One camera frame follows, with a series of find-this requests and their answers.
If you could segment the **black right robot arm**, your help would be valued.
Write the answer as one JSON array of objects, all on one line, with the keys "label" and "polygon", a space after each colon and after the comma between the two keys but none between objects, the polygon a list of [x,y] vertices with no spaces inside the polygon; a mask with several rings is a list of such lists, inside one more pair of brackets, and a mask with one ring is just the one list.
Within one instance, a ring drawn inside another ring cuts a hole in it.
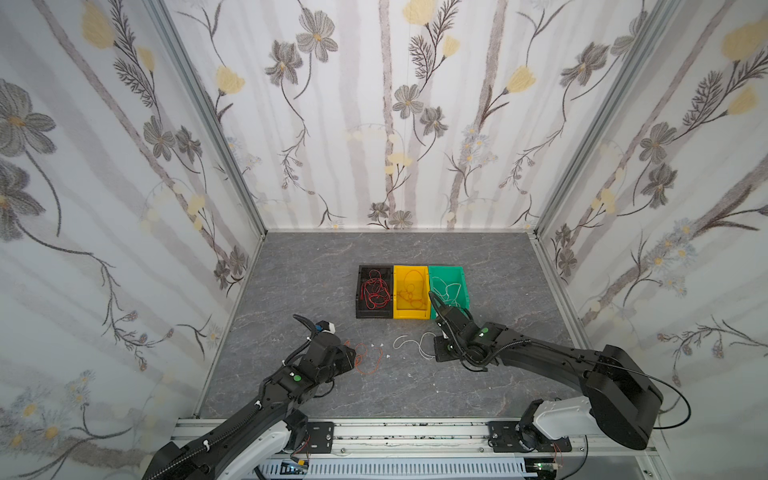
[{"label": "black right robot arm", "polygon": [[441,336],[434,340],[438,362],[457,361],[473,373],[492,366],[513,367],[578,391],[566,399],[532,401],[509,437],[524,452],[572,436],[604,435],[631,449],[648,447],[661,413],[664,382],[641,370],[622,348],[567,347],[520,333],[508,326],[477,324],[471,313],[429,295]]}]

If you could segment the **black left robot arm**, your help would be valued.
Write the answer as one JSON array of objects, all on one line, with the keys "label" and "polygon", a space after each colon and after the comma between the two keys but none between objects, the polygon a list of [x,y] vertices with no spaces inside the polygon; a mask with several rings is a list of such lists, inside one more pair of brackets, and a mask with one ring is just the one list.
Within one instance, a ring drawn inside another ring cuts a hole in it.
[{"label": "black left robot arm", "polygon": [[357,354],[335,335],[333,324],[299,314],[293,318],[309,335],[260,383],[255,397],[186,445],[164,445],[149,462],[145,479],[240,479],[272,455],[298,451],[308,442],[308,418],[300,407],[321,385],[352,371]]}]

